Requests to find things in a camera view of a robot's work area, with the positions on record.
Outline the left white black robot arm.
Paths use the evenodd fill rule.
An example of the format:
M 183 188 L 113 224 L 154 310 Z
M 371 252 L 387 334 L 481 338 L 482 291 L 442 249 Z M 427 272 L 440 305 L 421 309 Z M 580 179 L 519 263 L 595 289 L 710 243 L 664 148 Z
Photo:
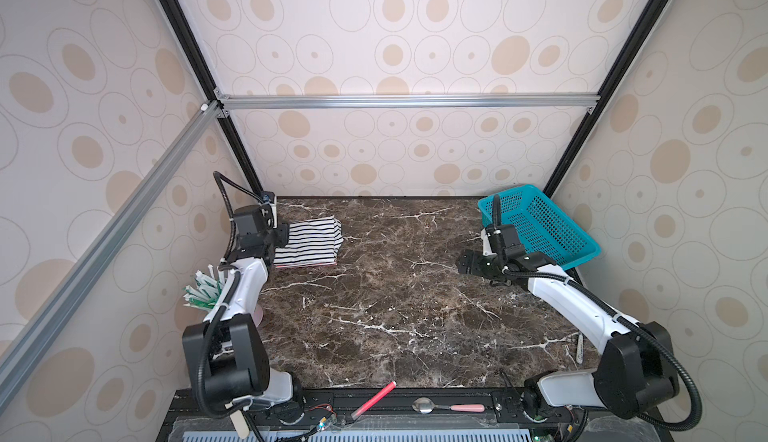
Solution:
M 295 377 L 270 367 L 254 319 L 259 295 L 268 281 L 276 250 L 289 241 L 289 225 L 277 221 L 275 196 L 253 193 L 218 171 L 214 181 L 222 195 L 230 225 L 225 254 L 214 275 L 214 295 L 202 287 L 186 300 L 207 296 L 213 301 L 200 323 L 184 330 L 182 347 L 193 396 L 210 418 L 237 411 L 299 410 L 301 388 Z

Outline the black white striped tank top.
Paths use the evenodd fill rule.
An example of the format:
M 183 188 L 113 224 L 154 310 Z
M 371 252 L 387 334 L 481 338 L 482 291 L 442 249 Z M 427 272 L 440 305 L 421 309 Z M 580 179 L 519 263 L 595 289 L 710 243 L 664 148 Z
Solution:
M 336 261 L 344 242 L 342 224 L 335 217 L 324 217 L 289 225 L 289 242 L 275 251 L 275 262 Z

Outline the red white striped tank top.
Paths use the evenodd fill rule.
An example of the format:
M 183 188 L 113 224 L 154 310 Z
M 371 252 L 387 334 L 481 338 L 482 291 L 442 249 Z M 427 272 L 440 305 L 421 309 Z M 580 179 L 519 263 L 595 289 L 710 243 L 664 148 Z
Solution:
M 306 268 L 306 267 L 323 267 L 323 266 L 335 266 L 336 261 L 284 261 L 275 262 L 274 268 L 276 269 L 292 269 L 292 268 Z

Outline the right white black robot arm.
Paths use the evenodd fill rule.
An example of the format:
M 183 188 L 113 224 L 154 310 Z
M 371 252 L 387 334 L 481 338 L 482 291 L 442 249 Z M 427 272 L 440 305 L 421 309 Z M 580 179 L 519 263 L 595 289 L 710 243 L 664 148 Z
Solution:
M 675 356 L 669 332 L 611 306 L 569 275 L 600 252 L 586 231 L 532 185 L 485 197 L 478 208 L 483 247 L 463 251 L 458 272 L 494 287 L 517 286 L 544 301 L 599 355 L 594 370 L 549 371 L 526 380 L 519 404 L 530 422 L 543 423 L 559 408 L 579 408 L 638 418 L 669 432 L 700 423 L 700 391 Z

